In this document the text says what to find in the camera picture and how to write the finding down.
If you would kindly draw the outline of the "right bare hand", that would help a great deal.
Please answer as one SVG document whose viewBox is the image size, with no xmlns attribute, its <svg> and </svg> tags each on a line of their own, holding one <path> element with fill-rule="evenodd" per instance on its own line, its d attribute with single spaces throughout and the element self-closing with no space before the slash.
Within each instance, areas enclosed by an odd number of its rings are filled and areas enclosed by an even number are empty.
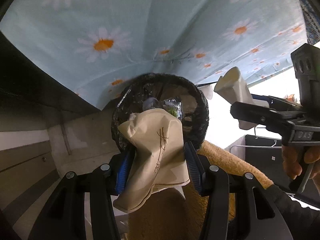
<svg viewBox="0 0 320 240">
<path fill-rule="evenodd" d="M 319 183 L 319 146 L 309 148 L 304 156 L 306 164 L 314 163 L 310 178 Z M 302 167 L 299 164 L 298 152 L 294 147 L 282 146 L 283 166 L 286 174 L 295 179 L 302 173 Z"/>
</svg>

